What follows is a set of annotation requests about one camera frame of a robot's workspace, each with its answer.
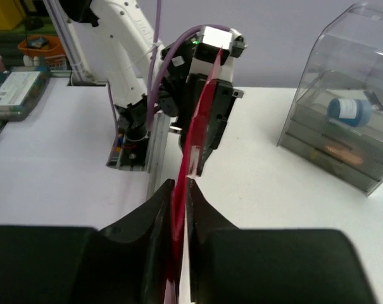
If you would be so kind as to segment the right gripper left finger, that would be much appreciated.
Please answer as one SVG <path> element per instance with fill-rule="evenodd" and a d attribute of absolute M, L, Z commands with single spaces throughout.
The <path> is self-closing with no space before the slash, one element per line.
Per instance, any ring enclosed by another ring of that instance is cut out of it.
<path fill-rule="evenodd" d="M 0 303 L 163 303 L 173 187 L 101 230 L 0 225 Z"/>

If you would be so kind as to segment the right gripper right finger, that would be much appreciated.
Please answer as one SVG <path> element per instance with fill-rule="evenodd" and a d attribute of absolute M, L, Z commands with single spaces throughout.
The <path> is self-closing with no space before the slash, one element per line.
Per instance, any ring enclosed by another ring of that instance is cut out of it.
<path fill-rule="evenodd" d="M 349 238 L 336 229 L 241 229 L 187 181 L 194 303 L 376 303 Z"/>

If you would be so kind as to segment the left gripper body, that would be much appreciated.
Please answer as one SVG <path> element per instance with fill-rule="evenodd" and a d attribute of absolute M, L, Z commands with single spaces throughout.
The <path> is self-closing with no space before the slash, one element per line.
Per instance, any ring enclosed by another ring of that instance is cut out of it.
<path fill-rule="evenodd" d="M 158 105 L 176 119 L 173 128 L 180 132 L 181 149 L 187 141 L 198 148 L 197 174 L 218 148 L 236 99 L 243 97 L 232 83 L 234 60 L 243 51 L 243 41 L 223 48 L 184 41 L 161 80 Z"/>

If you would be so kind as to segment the red plastic folder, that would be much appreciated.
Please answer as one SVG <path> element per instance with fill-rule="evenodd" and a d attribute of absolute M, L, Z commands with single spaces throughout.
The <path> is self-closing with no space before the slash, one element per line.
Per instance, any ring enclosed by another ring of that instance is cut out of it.
<path fill-rule="evenodd" d="M 166 230 L 168 251 L 165 262 L 164 303 L 177 303 L 179 298 L 176 284 L 181 273 L 180 257 L 184 249 L 185 208 L 188 194 L 187 178 L 197 176 L 198 166 L 202 159 L 211 107 L 218 83 L 214 71 L 219 66 L 219 63 L 215 62 L 192 113 L 189 129 L 185 136 L 183 157 L 177 181 L 170 193 L 168 227 Z"/>

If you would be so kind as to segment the clear acrylic drawer organizer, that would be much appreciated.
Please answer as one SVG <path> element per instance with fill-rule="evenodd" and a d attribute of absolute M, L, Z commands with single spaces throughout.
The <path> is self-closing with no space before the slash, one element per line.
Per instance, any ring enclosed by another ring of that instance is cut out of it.
<path fill-rule="evenodd" d="M 278 145 L 365 195 L 383 183 L 383 6 L 354 4 L 323 29 Z"/>

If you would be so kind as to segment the blue white small jar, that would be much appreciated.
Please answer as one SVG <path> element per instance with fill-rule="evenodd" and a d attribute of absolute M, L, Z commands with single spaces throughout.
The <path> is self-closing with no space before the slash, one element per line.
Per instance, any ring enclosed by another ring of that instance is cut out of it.
<path fill-rule="evenodd" d="M 373 109 L 366 99 L 334 98 L 327 107 L 327 116 L 350 127 L 363 127 L 370 121 Z"/>

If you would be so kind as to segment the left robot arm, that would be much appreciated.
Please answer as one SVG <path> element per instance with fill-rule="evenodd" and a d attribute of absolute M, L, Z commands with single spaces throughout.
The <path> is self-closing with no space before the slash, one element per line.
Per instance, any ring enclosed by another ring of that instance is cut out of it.
<path fill-rule="evenodd" d="M 197 166 L 204 165 L 222 139 L 236 99 L 234 62 L 246 48 L 244 36 L 221 25 L 198 25 L 165 46 L 136 1 L 61 1 L 69 19 L 87 26 L 101 54 L 115 120 L 115 142 L 108 165 L 143 166 L 153 115 L 175 119 L 173 130 L 186 136 L 209 77 L 213 101 Z"/>

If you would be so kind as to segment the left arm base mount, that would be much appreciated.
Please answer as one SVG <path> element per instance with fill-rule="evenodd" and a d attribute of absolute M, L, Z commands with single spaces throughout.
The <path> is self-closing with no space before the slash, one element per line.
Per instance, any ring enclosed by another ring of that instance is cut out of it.
<path fill-rule="evenodd" d="M 160 184 L 169 125 L 170 118 L 160 111 L 154 116 L 151 131 L 142 139 L 132 141 L 125 134 L 118 134 L 106 162 L 109 168 L 147 173 L 146 198 L 152 197 Z"/>

